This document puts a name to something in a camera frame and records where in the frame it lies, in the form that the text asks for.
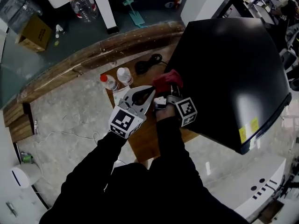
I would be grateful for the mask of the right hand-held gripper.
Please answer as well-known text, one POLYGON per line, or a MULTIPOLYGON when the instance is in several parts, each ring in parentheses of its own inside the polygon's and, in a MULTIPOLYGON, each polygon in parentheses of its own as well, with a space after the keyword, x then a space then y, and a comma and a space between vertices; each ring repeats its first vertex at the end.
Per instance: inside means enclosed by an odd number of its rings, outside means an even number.
POLYGON ((171 95, 166 98, 154 98, 154 111, 163 110, 167 105, 174 105, 180 116, 181 127, 191 124, 196 120, 198 112, 191 98, 182 99, 181 97, 180 87, 171 84, 171 95))

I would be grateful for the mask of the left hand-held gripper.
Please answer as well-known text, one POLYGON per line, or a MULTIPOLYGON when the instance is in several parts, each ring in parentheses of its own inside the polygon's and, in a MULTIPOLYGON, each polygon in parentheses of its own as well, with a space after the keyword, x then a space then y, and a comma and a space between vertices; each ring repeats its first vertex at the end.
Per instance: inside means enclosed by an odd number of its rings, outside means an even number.
POLYGON ((155 87, 142 85, 130 89, 113 109, 110 131, 128 139, 146 121, 146 113, 155 96, 155 87))

